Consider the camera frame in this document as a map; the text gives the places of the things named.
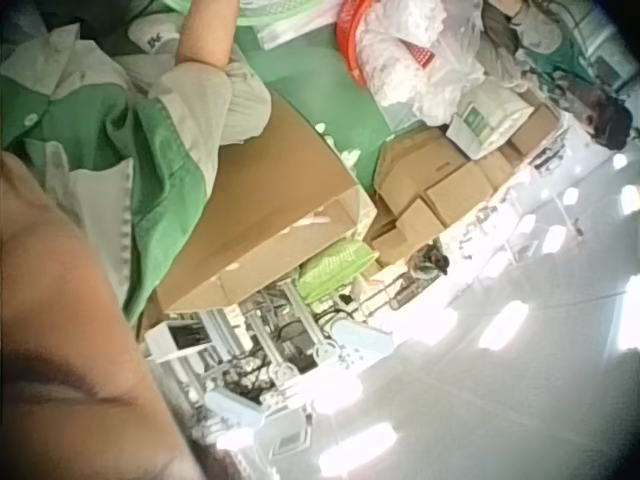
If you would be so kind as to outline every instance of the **shirt button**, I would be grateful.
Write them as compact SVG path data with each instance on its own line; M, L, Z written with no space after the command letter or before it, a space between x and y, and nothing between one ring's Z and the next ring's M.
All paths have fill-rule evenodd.
M36 113L32 113L30 115L27 115L27 117L24 119L24 126L32 127L33 125L36 124L37 121L38 121L38 115Z

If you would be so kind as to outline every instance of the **red basket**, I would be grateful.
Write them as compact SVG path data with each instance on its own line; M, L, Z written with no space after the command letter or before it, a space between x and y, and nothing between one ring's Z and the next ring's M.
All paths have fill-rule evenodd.
M374 1L375 0L345 0L338 13L338 21L336 24L338 50L340 50L340 53L344 57L347 69L353 79L363 87L367 85L367 81L358 65L356 33L358 32L362 18L371 8ZM427 68L433 61L435 55L428 48L419 47L404 41L402 43L422 68Z
M336 40L338 50L347 63L347 69L353 79L360 85L367 84L358 66L356 58L356 33L365 13L371 8L373 0L345 0L338 13L336 23Z

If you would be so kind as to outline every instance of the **fluorescent light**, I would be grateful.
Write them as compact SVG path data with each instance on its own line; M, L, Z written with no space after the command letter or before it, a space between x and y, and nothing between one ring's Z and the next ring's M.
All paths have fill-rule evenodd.
M520 171L520 173L517 173L511 179L511 183L513 185L516 185L518 183L524 183L525 185L528 185L529 183L531 183L531 168L524 168L522 171Z
M509 303L484 331L478 346L488 350L500 350L515 336L528 313L527 304L517 300Z
M562 248L562 244L567 238L567 229L561 225L554 225L549 229L547 236L544 237L542 244L542 253L556 253Z
M338 410L356 403L362 396L362 382L355 375L342 371L332 375L317 385L313 395L314 409L324 415L332 415Z
M640 210L640 193L638 193L638 187L635 185L623 187L620 193L620 205L622 205L622 213L625 215Z
M509 262L510 259L509 255L507 255L507 252L501 250L500 252L496 253L493 258L489 260L486 267L484 267L484 270L482 270L481 274L482 277L497 278L502 273L502 271L507 268Z
M320 455L324 476L346 475L384 453L398 438L388 423L380 423L339 443Z
M622 300L618 347L620 350L640 349L640 275L631 277L627 283L627 293Z
M237 428L235 430L230 430L223 433L216 442L218 450L236 451L250 445L253 445L252 428Z
M564 195L562 196L562 203L565 205L575 205L579 196L580 190L575 187L567 188L567 191L564 192Z
M432 318L421 318L415 321L411 336L429 346L434 346L446 337L457 323L458 314L455 310L447 308Z
M533 230L533 227L535 227L535 225L536 225L535 214L530 213L529 215L525 215L524 217L522 217L522 220L520 220L520 223L516 227L516 234L522 233L524 235L527 235L531 233L531 230Z
M627 158L627 156L624 153L616 153L613 156L613 169L614 170L620 170L621 168L626 167L628 163L629 163L629 159Z

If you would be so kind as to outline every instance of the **worker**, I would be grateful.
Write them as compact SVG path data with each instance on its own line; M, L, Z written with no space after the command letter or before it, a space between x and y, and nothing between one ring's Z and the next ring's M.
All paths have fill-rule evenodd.
M488 0L482 22L478 60L490 75L513 79L514 71L522 73L516 65L524 60L529 78L556 106L572 114L596 143L610 150L626 146L631 112L591 72L562 19L537 0ZM493 55L487 53L487 40L495 48Z
M448 275L450 261L442 251L440 239L436 238L414 253L409 258L407 266L413 278L432 283L441 275Z
M219 145L269 117L264 86L229 64L237 11L193 0L146 94L74 25L0 65L3 478L205 478L123 309L194 228Z
M0 65L2 149L84 231L131 323L211 195L218 148L268 121L269 92L231 53L238 6L193 0L186 18L140 18L139 53L117 58L78 25L47 32L24 4L13 25L28 28L4 29L43 34Z
M2 478L204 480L86 235L17 157L0 175Z

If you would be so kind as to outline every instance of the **green table surface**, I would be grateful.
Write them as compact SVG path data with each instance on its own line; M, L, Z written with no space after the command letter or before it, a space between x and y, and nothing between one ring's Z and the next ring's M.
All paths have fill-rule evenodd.
M371 93L347 72L336 48L335 26L310 32L272 50L262 50L252 28L241 27L236 43L265 84L282 95L342 152L359 149L356 176L373 192L378 151L392 134Z

